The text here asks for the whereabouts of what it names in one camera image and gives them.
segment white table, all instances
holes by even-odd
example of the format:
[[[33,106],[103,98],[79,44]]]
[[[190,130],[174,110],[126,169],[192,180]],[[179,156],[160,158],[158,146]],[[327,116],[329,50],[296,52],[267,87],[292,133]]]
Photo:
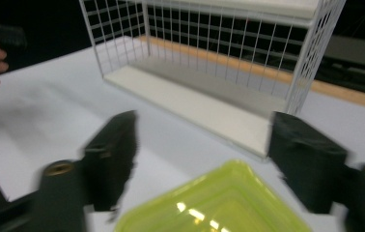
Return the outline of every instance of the white table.
[[[122,214],[227,160],[241,159],[314,231],[343,228],[341,207],[330,216],[307,213],[271,162],[242,154],[229,142],[103,81],[91,48],[0,79],[0,186],[10,200],[35,190],[45,165],[79,159],[81,148],[111,116],[135,109],[140,148]],[[365,161],[364,107],[311,93],[300,116],[357,152],[352,164]],[[114,228],[105,222],[107,214],[92,214],[89,219],[90,231]]]

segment wire rack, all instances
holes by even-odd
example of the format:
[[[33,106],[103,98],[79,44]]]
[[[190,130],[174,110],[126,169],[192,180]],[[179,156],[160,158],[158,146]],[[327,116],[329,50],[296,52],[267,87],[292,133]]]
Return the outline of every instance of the wire rack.
[[[283,100],[296,114],[345,1],[310,1],[312,15],[226,1],[80,3],[102,75],[156,57]]]

